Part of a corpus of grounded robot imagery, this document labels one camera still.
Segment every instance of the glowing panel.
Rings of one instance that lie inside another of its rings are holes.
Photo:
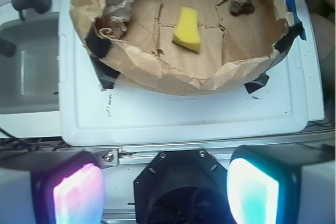
[[[238,224],[276,223],[279,183],[243,158],[234,159],[227,173],[227,195]]]
[[[104,177],[86,164],[54,187],[56,224],[100,223],[105,204]]]

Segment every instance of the pink light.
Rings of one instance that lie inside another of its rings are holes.
[[[54,187],[56,224],[100,223],[105,205],[104,177],[94,164],[84,165]]]

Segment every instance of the blue tape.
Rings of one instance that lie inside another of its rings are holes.
[[[288,10],[290,12],[293,12],[295,24],[297,25],[297,24],[301,23],[301,20],[299,19],[298,13],[297,13],[297,10],[296,10],[295,0],[286,0],[286,4],[287,4],[287,7],[288,7]],[[302,40],[307,40],[306,31],[304,29],[303,29],[303,32],[300,34],[300,38]]]

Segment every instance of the metal bracket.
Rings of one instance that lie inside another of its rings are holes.
[[[118,149],[95,148],[92,152],[98,159],[101,169],[119,165]]]

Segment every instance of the black tape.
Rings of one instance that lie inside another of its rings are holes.
[[[91,61],[102,87],[104,89],[113,89],[120,72],[105,65],[98,58],[91,58]]]
[[[283,61],[283,59],[289,53],[289,50],[292,47],[295,38],[302,34],[304,30],[305,29],[303,28],[302,22],[292,27],[289,27],[288,33],[274,46],[274,48],[280,52],[280,55],[272,62],[272,65],[269,69]]]
[[[91,58],[91,61],[101,85],[104,89],[113,89],[120,72],[110,68],[99,60],[106,57],[111,50],[111,41],[97,36],[96,30],[92,26],[86,38],[86,44],[93,54],[98,57]]]
[[[304,31],[304,28],[303,28],[302,22],[292,27],[289,27],[288,33],[283,38],[281,38],[274,46],[274,48],[280,52],[280,55],[272,62],[269,69],[276,66],[277,64],[282,62],[283,59],[285,59],[285,57],[289,53],[291,46],[293,45],[295,38],[298,37],[300,34],[302,34],[303,31]],[[266,73],[262,73],[258,79],[251,81],[249,83],[246,83],[244,84],[244,86],[247,92],[251,94],[263,88],[264,86],[266,86],[268,80],[269,80],[269,76],[266,75]]]
[[[267,82],[269,80],[269,76],[266,73],[262,73],[258,79],[248,82],[246,84],[244,84],[247,92],[249,94],[257,91],[258,89],[263,88],[264,86],[266,86]]]
[[[112,43],[109,39],[102,39],[96,34],[94,26],[91,27],[88,37],[85,39],[86,45],[99,59],[106,57],[112,48]]]

